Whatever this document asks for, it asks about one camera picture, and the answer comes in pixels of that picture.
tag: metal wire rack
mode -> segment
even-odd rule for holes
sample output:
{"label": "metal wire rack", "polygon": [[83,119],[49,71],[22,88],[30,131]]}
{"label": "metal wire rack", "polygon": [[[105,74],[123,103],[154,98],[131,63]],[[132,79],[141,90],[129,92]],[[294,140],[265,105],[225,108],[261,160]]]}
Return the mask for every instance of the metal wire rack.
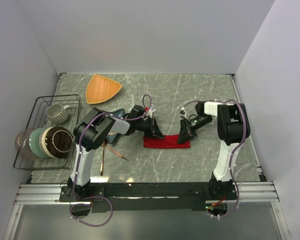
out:
{"label": "metal wire rack", "polygon": [[[47,118],[47,109],[52,104],[70,105],[71,112],[69,118],[63,124],[55,124]],[[50,128],[54,126],[62,126],[71,133],[75,126],[81,120],[83,105],[78,94],[56,95],[56,96],[40,96],[33,105],[30,117],[25,129],[28,128]],[[75,159],[75,143],[72,142],[71,149],[67,158],[45,158],[37,161],[25,158],[17,152],[13,166],[16,169],[36,171],[36,170],[60,170],[71,169]]]}

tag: white wall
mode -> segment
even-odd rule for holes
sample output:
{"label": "white wall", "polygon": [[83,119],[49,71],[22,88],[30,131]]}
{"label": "white wall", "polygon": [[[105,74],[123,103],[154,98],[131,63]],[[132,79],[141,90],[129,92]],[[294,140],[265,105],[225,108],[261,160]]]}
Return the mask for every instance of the white wall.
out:
{"label": "white wall", "polygon": [[16,0],[57,72],[235,73],[274,0]]}
{"label": "white wall", "polygon": [[0,239],[20,182],[30,173],[13,168],[16,134],[37,97],[51,95],[57,74],[14,0],[0,0]]}
{"label": "white wall", "polygon": [[300,0],[274,2],[235,83],[262,169],[300,240]]}

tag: white mug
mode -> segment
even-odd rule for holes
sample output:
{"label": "white mug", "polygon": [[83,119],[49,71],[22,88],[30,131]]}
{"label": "white mug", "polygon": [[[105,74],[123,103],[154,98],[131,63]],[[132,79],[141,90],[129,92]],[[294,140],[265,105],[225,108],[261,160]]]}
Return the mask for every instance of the white mug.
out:
{"label": "white mug", "polygon": [[72,108],[69,105],[62,106],[61,104],[56,103],[48,107],[46,115],[51,122],[59,125],[68,119],[71,110]]}

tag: red towel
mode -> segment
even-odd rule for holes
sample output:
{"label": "red towel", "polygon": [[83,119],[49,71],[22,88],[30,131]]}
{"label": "red towel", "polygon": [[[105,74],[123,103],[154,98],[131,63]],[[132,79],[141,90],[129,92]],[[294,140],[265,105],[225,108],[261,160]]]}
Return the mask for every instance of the red towel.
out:
{"label": "red towel", "polygon": [[150,149],[188,149],[190,142],[178,144],[179,135],[164,135],[164,139],[143,137],[143,147]]}

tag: orange basket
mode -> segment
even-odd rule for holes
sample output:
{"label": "orange basket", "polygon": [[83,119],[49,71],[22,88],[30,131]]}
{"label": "orange basket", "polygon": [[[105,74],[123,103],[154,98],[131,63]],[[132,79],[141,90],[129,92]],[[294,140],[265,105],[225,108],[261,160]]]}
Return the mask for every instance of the orange basket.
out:
{"label": "orange basket", "polygon": [[122,85],[113,79],[98,74],[93,75],[85,90],[88,104],[100,104],[116,95]]}

